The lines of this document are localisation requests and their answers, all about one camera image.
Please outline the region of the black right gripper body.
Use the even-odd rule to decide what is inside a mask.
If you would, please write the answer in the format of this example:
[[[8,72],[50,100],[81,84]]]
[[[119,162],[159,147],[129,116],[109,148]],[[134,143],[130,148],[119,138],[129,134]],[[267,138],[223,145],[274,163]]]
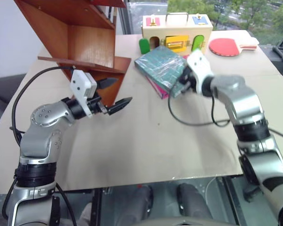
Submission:
[[[185,67],[183,70],[184,91],[191,90],[196,93],[196,78],[193,75],[193,70],[190,67]]]

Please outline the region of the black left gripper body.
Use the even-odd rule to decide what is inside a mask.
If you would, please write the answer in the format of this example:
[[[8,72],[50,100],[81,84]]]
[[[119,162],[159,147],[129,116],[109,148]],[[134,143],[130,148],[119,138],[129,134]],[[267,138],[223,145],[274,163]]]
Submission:
[[[101,102],[101,96],[97,92],[95,92],[93,97],[87,98],[87,106],[92,114],[108,113],[107,107],[103,105],[103,103]]]

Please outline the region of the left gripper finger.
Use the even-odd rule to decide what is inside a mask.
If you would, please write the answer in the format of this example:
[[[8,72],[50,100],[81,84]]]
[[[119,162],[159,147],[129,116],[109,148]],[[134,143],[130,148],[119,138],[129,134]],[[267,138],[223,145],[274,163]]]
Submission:
[[[112,86],[117,81],[118,81],[117,78],[112,78],[112,77],[98,80],[98,81],[96,81],[97,82],[97,89],[106,89],[106,88]]]
[[[123,98],[117,102],[115,102],[112,106],[107,107],[108,115],[113,115],[122,109],[124,109],[132,100],[132,97]]]

